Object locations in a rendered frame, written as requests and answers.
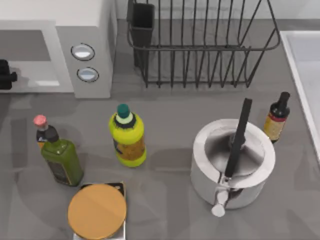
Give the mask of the dark utensil holder cup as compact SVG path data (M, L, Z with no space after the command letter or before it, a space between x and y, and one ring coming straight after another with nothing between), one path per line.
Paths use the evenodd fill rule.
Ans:
M147 49L152 42L155 5L128 0L127 22L133 43L134 66L138 67L140 48Z

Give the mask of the yellow bottle with green cap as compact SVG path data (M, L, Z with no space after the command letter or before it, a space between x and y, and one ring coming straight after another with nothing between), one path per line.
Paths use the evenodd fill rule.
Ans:
M147 148L145 125L140 116L127 104L119 104L108 127L119 162L130 168L142 165L147 158Z

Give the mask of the dark green glass bottle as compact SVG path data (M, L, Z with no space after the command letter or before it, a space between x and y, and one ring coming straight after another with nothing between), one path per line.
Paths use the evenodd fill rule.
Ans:
M76 187L80 184L84 171L72 141L60 138L57 129L48 124L46 116L39 114L33 119L36 142L54 179L63 185Z

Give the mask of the pale microwave oven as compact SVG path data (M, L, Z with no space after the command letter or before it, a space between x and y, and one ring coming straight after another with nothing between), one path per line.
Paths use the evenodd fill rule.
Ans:
M13 93L72 93L78 99L111 96L117 41L116 0L0 0L0 59L16 72ZM72 46L90 45L95 56L80 61ZM95 82L77 76L99 73Z

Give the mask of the round microwave knob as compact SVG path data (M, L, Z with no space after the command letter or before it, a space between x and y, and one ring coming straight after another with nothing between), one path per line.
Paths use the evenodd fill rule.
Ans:
M85 67L77 70L77 77L86 83L93 83L99 79L99 73L92 67Z
M95 56L95 50L92 46L81 43L71 47L71 54L79 61L90 61Z

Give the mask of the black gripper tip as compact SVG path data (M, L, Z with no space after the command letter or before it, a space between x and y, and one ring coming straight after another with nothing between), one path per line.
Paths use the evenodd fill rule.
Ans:
M11 90L17 80L18 75L15 71L10 72L8 61L0 59L0 90Z

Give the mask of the small dark brown bottle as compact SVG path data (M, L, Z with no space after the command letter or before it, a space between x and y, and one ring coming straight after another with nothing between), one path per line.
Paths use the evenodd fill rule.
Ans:
M290 108L288 107L290 96L290 93L287 91L281 92L278 101L273 102L270 105L266 116L263 132L268 136L269 140L273 144L280 139L281 133L290 114Z

